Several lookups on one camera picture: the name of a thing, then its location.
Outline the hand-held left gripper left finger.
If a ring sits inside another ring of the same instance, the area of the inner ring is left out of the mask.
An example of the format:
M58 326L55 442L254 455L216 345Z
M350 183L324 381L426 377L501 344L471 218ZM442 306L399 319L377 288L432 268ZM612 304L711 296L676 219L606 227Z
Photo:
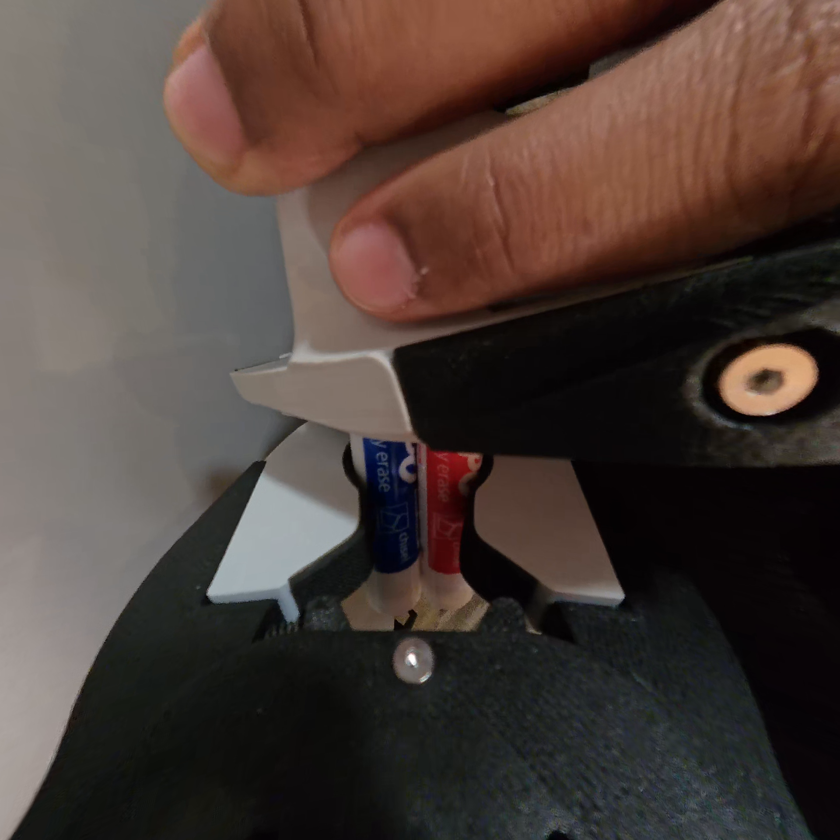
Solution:
M302 596L292 578L350 539L359 494L343 468L347 434L305 423L266 459L215 576L213 604L274 601L290 623Z

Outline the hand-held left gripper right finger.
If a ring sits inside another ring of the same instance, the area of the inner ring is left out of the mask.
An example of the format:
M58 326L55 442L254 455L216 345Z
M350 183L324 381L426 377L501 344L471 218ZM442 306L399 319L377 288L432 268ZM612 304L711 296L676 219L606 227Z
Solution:
M625 600L570 461L496 455L468 510L461 570L486 602L510 599L542 634L570 634L575 606Z

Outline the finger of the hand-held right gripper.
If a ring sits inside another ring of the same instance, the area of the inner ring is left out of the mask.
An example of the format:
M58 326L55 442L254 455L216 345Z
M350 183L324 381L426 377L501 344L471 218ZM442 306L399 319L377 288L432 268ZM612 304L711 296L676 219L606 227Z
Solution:
M293 347L278 361L231 374L246 401L343 433L417 440L393 363L397 348L594 299L593 290L566 290L506 310L485 308L429 322L391 323L351 305L332 278L333 230L363 195L410 166L507 121L497 112L484 112L365 150L320 181L279 196Z

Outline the red dry erase marker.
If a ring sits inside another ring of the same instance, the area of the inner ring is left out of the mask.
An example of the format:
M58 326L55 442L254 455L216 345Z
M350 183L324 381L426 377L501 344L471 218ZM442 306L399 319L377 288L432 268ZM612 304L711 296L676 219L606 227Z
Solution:
M454 612L474 592L460 567L461 542L482 455L416 448L423 594L435 609Z

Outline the blue dry erase marker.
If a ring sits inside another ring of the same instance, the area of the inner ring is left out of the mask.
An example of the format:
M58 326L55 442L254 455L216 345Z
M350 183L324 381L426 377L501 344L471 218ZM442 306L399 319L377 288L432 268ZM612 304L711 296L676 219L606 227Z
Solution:
M422 594L416 448L352 435L350 453L373 560L369 601L378 613L398 618L410 613Z

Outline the person's right hand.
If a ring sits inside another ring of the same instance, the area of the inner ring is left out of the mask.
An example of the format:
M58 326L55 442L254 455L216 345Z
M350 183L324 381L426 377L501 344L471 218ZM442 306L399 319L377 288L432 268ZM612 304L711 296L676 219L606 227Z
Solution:
M340 220L344 296L435 319L735 249L839 201L838 2L216 2L164 110L231 192L315 182L363 149L650 46L394 177Z

